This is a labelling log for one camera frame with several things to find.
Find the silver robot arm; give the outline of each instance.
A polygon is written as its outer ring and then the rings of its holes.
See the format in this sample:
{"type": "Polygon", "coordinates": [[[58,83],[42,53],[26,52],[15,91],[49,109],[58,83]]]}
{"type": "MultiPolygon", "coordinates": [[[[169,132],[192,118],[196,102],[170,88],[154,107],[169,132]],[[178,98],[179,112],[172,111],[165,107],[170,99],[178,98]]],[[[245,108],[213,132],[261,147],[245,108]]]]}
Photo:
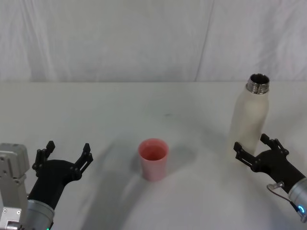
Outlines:
{"type": "Polygon", "coordinates": [[[93,161],[91,149],[85,144],[76,163],[50,160],[55,145],[37,150],[32,168],[38,177],[29,196],[26,193],[25,173],[29,170],[27,149],[19,144],[0,144],[0,192],[3,211],[0,230],[50,230],[54,209],[65,186],[80,180],[82,173],[93,161]]]}
{"type": "Polygon", "coordinates": [[[24,181],[28,170],[29,159],[24,145],[0,144],[0,191],[3,201],[0,230],[17,230],[25,220],[28,199],[24,181]]]}
{"type": "Polygon", "coordinates": [[[260,141],[270,147],[270,150],[253,156],[246,152],[240,143],[236,142],[234,150],[236,159],[246,164],[253,172],[268,174],[276,183],[268,184],[267,189],[275,195],[290,202],[303,223],[307,222],[307,178],[288,160],[289,151],[278,139],[270,139],[262,134],[260,141]],[[288,198],[277,194],[273,190],[282,188],[288,198]]]}

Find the white table surface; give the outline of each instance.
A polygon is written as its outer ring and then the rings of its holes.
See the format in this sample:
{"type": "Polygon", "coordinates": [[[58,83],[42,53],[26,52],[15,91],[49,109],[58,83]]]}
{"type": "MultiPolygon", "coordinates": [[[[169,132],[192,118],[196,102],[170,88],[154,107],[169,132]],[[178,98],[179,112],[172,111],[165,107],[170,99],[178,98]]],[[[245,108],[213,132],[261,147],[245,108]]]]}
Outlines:
{"type": "MultiPolygon", "coordinates": [[[[228,162],[225,137],[244,83],[30,83],[0,85],[0,142],[75,162],[94,157],[69,184],[53,230],[300,230],[293,208],[266,190],[269,176],[228,162]],[[146,138],[170,146],[169,175],[149,183],[136,154],[146,138]]],[[[307,83],[271,84],[264,132],[306,169],[307,83]]],[[[27,173],[29,192],[36,180],[27,173]]]]}

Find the pink cup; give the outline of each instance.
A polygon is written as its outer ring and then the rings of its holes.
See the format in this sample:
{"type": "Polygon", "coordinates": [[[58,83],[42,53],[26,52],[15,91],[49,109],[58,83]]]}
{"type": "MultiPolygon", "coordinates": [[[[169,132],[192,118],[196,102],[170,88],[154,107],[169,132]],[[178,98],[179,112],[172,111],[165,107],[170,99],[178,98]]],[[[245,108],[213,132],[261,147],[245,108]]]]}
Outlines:
{"type": "Polygon", "coordinates": [[[143,176],[148,181],[159,181],[166,176],[167,144],[156,138],[143,141],[139,145],[139,156],[143,176]]]}

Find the white curtain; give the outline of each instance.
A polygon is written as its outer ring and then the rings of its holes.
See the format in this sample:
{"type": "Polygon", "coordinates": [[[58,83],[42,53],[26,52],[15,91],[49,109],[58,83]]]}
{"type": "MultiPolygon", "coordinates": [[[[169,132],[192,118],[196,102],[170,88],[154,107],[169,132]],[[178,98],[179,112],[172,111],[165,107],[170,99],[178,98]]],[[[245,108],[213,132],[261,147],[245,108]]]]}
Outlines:
{"type": "Polygon", "coordinates": [[[0,81],[305,81],[306,12],[306,0],[2,0],[0,81]]]}

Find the metal bottle threads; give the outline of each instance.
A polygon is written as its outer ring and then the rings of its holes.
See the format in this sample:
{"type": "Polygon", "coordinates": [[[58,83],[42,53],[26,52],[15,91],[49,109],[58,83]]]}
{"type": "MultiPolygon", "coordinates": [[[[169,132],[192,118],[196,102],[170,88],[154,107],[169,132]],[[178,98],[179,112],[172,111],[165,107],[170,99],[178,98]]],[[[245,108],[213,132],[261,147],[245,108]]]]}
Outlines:
{"type": "Polygon", "coordinates": [[[246,89],[255,94],[265,94],[269,91],[270,79],[261,73],[250,76],[246,89]]]}

